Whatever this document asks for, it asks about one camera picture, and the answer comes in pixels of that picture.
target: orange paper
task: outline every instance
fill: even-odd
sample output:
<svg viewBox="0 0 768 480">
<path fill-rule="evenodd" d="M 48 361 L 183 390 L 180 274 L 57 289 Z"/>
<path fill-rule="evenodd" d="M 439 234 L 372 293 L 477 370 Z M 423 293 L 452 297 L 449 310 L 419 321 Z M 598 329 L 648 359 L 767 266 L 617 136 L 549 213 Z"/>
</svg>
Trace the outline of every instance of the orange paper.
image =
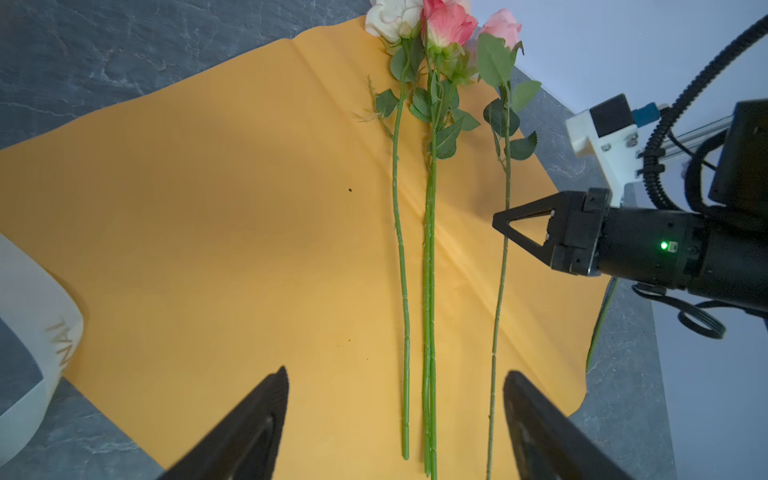
<svg viewBox="0 0 768 480">
<path fill-rule="evenodd" d="M 275 478 L 423 478 L 427 127 L 406 113 L 400 147 L 413 344 L 406 462 L 391 143 L 357 117 L 372 117 L 368 74 L 378 91 L 397 88 L 362 24 L 276 41 L 0 152 L 0 232 L 85 317 L 67 378 L 166 468 L 285 365 Z M 476 118 L 495 96 L 483 84 L 460 93 Z M 492 142 L 483 124 L 439 164 L 437 422 L 448 479 L 485 470 L 503 241 L 491 217 L 504 206 Z M 555 192 L 535 158 L 514 162 L 512 179 L 513 204 Z M 572 413 L 604 287 L 511 245 L 499 387 L 519 369 Z M 495 474 L 513 478 L 501 395 L 496 412 Z"/>
</svg>

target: rose stem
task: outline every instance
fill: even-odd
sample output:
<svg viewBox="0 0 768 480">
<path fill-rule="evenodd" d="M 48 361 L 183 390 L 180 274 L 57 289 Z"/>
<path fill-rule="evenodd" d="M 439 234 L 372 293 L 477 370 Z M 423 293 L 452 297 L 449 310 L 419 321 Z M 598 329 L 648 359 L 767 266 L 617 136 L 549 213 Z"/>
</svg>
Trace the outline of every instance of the rose stem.
<svg viewBox="0 0 768 480">
<path fill-rule="evenodd" d="M 402 457 L 408 460 L 410 437 L 410 411 L 411 411 L 411 314 L 408 308 L 408 282 L 406 279 L 406 249 L 402 245 L 402 225 L 400 223 L 400 204 L 397 188 L 397 166 L 400 158 L 397 154 L 400 138 L 400 120 L 402 119 L 402 106 L 406 101 L 406 71 L 409 65 L 409 49 L 402 46 L 406 54 L 406 68 L 400 75 L 400 99 L 397 102 L 397 117 L 395 119 L 395 133 L 392 134 L 392 210 L 395 214 L 395 232 L 397 232 L 397 248 L 400 256 L 400 289 L 402 290 L 402 320 L 403 320 L 403 354 L 402 354 Z"/>
<path fill-rule="evenodd" d="M 430 77 L 433 75 L 440 75 L 437 61 L 435 62 L 434 69 L 430 70 L 429 74 Z M 439 85 L 438 81 L 430 81 L 430 88 L 432 87 L 433 83 L 434 85 Z M 441 110 L 441 101 L 445 101 L 445 99 L 440 95 L 438 101 L 433 103 L 431 107 L 432 162 L 429 165 L 429 179 L 427 180 L 428 208 L 426 209 L 429 212 L 427 214 L 426 220 L 426 223 L 429 225 L 429 228 L 427 228 L 426 231 L 429 233 L 429 235 L 425 239 L 429 249 L 429 264 L 427 266 L 429 269 L 429 456 L 431 457 L 430 463 L 432 467 L 432 480 L 437 480 L 437 374 L 435 363 L 435 199 L 437 197 L 437 130 L 439 127 L 439 122 L 441 121 L 441 119 L 438 118 L 438 112 Z"/>
<path fill-rule="evenodd" d="M 424 311 L 424 366 L 422 377 L 422 411 L 424 415 L 424 473 L 429 477 L 432 474 L 432 455 L 430 454 L 430 445 L 432 444 L 432 436 L 430 434 L 430 428 L 432 423 L 429 418 L 429 357 L 431 342 L 429 339 L 429 309 L 431 303 L 432 291 L 429 288 L 429 264 L 431 261 L 431 253 L 429 250 L 429 237 L 430 237 L 430 185 L 427 180 L 427 196 L 426 206 L 424 212 L 424 281 L 423 281 L 423 294 L 422 294 L 422 308 Z"/>
<path fill-rule="evenodd" d="M 510 165 L 510 152 L 509 152 L 509 105 L 507 100 L 509 99 L 509 83 L 502 85 L 506 94 L 502 95 L 505 98 L 504 102 L 504 127 L 506 132 L 505 137 L 505 163 L 502 163 L 504 172 L 507 177 L 507 188 L 505 195 L 505 209 L 509 210 L 509 194 L 511 191 L 511 165 Z M 500 151 L 498 146 L 498 139 L 494 134 L 494 142 L 496 142 L 496 152 Z M 502 277 L 498 282 L 498 298 L 496 299 L 496 317 L 493 321 L 493 347 L 491 355 L 491 412 L 488 415 L 488 462 L 485 466 L 485 480 L 491 480 L 491 466 L 493 463 L 493 418 L 495 414 L 496 406 L 496 347 L 498 345 L 498 321 L 502 315 L 502 300 L 504 298 L 504 281 L 507 276 L 507 252 L 509 247 L 509 239 L 504 237 L 504 253 L 502 254 Z"/>
</svg>

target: cable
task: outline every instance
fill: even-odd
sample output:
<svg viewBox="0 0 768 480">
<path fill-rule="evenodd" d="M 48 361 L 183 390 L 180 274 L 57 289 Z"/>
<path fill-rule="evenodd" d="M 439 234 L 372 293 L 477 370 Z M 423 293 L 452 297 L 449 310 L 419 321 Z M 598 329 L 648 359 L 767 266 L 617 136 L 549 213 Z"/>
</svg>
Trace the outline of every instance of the cable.
<svg viewBox="0 0 768 480">
<path fill-rule="evenodd" d="M 688 170 L 685 172 L 685 200 L 694 212 L 707 212 L 707 205 L 701 198 L 701 164 L 707 155 L 725 143 L 726 132 L 707 138 L 696 153 L 690 158 Z"/>
<path fill-rule="evenodd" d="M 675 147 L 680 148 L 684 154 L 686 154 L 688 157 L 692 157 L 694 153 L 688 149 L 685 145 L 680 143 L 678 139 L 675 138 L 675 136 L 672 134 L 672 130 L 669 131 L 667 136 L 670 138 L 670 141 L 674 144 Z M 712 170 L 717 170 L 717 167 L 712 165 L 710 162 L 706 160 L 701 161 L 702 165 L 706 165 L 707 167 L 711 168 Z"/>
<path fill-rule="evenodd" d="M 703 311 L 702 308 L 712 308 L 714 306 L 731 306 L 728 303 L 723 303 L 718 300 L 708 300 L 706 302 L 699 303 L 698 305 L 691 305 L 685 300 L 680 300 L 679 298 L 668 296 L 667 289 L 665 288 L 646 285 L 644 283 L 634 284 L 632 286 L 632 290 L 643 298 L 647 298 L 659 303 L 665 303 L 673 308 L 678 309 L 680 314 L 677 315 L 677 319 L 680 320 L 680 323 L 685 325 L 688 329 L 698 333 L 699 335 L 703 335 L 711 339 L 722 339 L 725 335 L 725 325 L 720 323 L 709 313 Z M 717 303 L 717 305 L 705 305 L 710 303 Z M 686 313 L 699 320 L 709 328 L 695 323 L 693 320 L 686 316 Z"/>
<path fill-rule="evenodd" d="M 669 108 L 669 111 L 659 121 L 659 124 L 650 135 L 648 143 L 645 145 L 645 155 L 643 158 L 643 182 L 645 190 L 648 192 L 650 200 L 656 208 L 660 210 L 680 210 L 675 203 L 664 192 L 659 177 L 660 165 L 659 158 L 661 142 L 667 136 L 670 129 L 675 125 L 677 119 L 688 109 L 690 104 L 696 100 L 696 97 L 722 72 L 725 67 L 741 55 L 745 50 L 755 44 L 758 40 L 768 34 L 768 15 L 762 17 L 754 25 L 749 27 L 744 33 L 739 35 L 736 40 L 725 47 L 717 56 L 696 76 L 696 78 L 685 88 L 680 97 Z"/>
</svg>

